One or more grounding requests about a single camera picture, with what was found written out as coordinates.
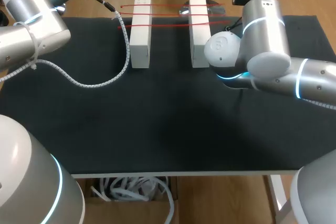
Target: table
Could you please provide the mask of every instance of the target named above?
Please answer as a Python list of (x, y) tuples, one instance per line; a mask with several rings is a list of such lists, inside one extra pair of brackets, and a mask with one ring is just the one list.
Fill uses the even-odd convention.
[[(335, 61), (316, 17), (284, 20), (293, 57)], [(65, 22), (71, 41), (43, 58), (87, 84), (120, 71), (117, 20)], [(212, 26), (212, 34), (223, 28)], [(0, 114), (21, 123), (75, 177), (279, 174), (336, 148), (334, 111), (254, 90), (239, 100), (211, 69), (193, 69), (188, 28), (153, 29), (151, 55), (149, 69), (128, 68), (99, 90), (74, 87), (48, 66), (26, 70), (5, 83)]]

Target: wooden floor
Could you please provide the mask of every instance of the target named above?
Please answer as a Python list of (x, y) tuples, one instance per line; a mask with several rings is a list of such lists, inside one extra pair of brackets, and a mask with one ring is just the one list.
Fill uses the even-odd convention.
[[(119, 11), (120, 5), (133, 4), (134, 0), (105, 0)], [(160, 4), (182, 4), (187, 0), (152, 0)], [(229, 16), (240, 16), (242, 7), (232, 6), (231, 0), (214, 0), (224, 3)], [(336, 51), (335, 0), (280, 0), (284, 15), (317, 15), (329, 42)], [(123, 8), (132, 12), (132, 8)], [(154, 8), (154, 13), (176, 13), (178, 8)], [(70, 0), (66, 17), (112, 17), (106, 8), (93, 0)], [(287, 191), (291, 176), (283, 178)], [(266, 188), (261, 176), (179, 177), (177, 179), (174, 223), (204, 224), (270, 224), (272, 216)], [(85, 224), (93, 223), (163, 223), (168, 213), (167, 202), (98, 203), (87, 202)]]

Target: white foam block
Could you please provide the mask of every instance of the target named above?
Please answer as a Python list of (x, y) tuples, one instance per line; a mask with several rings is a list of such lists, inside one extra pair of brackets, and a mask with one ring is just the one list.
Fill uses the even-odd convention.
[[(135, 5), (151, 4), (151, 0), (135, 0)], [(151, 6), (135, 6), (133, 13), (151, 14)], [(151, 15), (133, 15), (132, 25), (151, 25)], [(151, 51), (151, 26), (135, 26), (131, 29), (130, 51), (132, 68), (149, 68)]]
[[(190, 5), (206, 5), (206, 0), (189, 0)], [(207, 6), (190, 6), (189, 14), (207, 14)], [(189, 16), (189, 24), (208, 23), (208, 16)], [(207, 68), (209, 63), (204, 55), (204, 46), (211, 38), (209, 25), (190, 26), (191, 62), (194, 68)]]

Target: white cable bundle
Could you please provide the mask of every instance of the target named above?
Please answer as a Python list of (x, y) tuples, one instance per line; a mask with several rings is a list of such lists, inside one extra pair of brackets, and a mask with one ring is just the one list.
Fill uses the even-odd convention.
[(166, 177), (166, 183), (156, 177), (119, 177), (116, 178), (109, 186), (110, 178), (101, 178), (99, 180), (99, 191), (93, 186), (91, 190), (105, 201), (150, 201), (161, 185), (164, 190), (161, 192), (167, 192), (170, 210), (167, 219), (164, 224), (169, 224), (172, 221), (174, 215), (174, 200), (172, 193), (169, 189), (168, 177)]
[[(104, 87), (108, 84), (113, 83), (114, 81), (118, 80), (126, 71), (127, 66), (130, 62), (130, 44), (128, 41), (128, 36), (127, 36), (127, 32), (126, 32), (126, 28), (125, 28), (125, 24), (124, 21), (122, 20), (121, 15), (115, 11), (116, 17), (119, 20), (121, 29), (122, 29), (122, 33), (124, 35), (124, 39), (125, 39), (125, 44), (126, 44), (126, 61), (125, 64), (122, 68), (122, 70), (120, 71), (119, 74), (117, 74), (115, 77), (113, 77), (111, 80), (108, 80), (106, 82), (103, 83), (99, 83), (99, 84), (93, 84), (93, 85), (87, 85), (87, 84), (82, 84), (79, 83), (78, 81), (76, 81), (75, 79), (73, 79), (70, 75), (68, 75), (63, 69), (61, 69), (59, 66), (57, 66), (56, 64), (47, 61), (47, 60), (41, 60), (38, 59), (36, 60), (36, 63), (42, 63), (42, 64), (46, 64), (48, 66), (51, 66), (52, 68), (56, 69), (57, 71), (59, 71), (65, 78), (67, 78), (69, 81), (71, 81), (74, 85), (79, 86), (81, 88), (87, 88), (87, 89), (93, 89), (93, 88), (100, 88), (100, 87)], [(18, 73), (21, 73), (23, 70), (27, 69), (28, 67), (30, 67), (33, 63), (29, 62), (25, 65), (23, 65), (22, 67), (18, 68), (17, 70), (13, 71), (12, 73), (0, 78), (0, 82), (6, 81), (14, 76), (16, 76)]]

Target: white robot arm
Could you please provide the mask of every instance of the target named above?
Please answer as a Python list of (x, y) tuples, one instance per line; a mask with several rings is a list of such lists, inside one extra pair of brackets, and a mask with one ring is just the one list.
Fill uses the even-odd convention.
[(55, 7), (68, 0), (3, 0), (18, 22), (0, 28), (0, 71), (63, 46), (70, 31)]
[(297, 97), (336, 109), (336, 64), (291, 58), (277, 0), (233, 0), (244, 5), (243, 36), (224, 31), (205, 46), (205, 56), (222, 82)]

